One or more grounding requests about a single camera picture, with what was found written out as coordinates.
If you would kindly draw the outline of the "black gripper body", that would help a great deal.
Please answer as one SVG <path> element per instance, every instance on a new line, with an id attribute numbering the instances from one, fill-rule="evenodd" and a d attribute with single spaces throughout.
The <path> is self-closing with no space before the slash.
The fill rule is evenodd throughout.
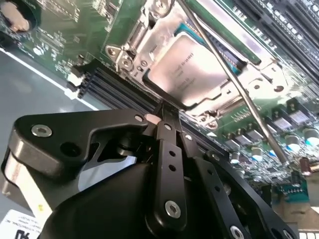
<path id="1" fill-rule="evenodd" d="M 196 143 L 159 138 L 150 163 L 135 164 L 59 205 L 43 239 L 223 239 L 223 191 Z"/>

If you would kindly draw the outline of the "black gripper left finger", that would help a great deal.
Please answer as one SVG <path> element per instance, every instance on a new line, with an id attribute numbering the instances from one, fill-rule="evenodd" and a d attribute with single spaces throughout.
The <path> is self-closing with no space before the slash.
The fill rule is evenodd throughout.
<path id="1" fill-rule="evenodd" d="M 159 138 L 173 140 L 171 108 L 29 115 L 12 127 L 3 189 L 16 189 L 43 224 L 66 200 L 129 166 L 150 163 Z"/>

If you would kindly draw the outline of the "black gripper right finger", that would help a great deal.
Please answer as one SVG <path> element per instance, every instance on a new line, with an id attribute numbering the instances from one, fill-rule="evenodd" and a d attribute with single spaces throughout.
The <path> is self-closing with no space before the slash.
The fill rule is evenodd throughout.
<path id="1" fill-rule="evenodd" d="M 293 230 L 220 156 L 201 153 L 172 108 L 174 239 L 294 239 Z"/>

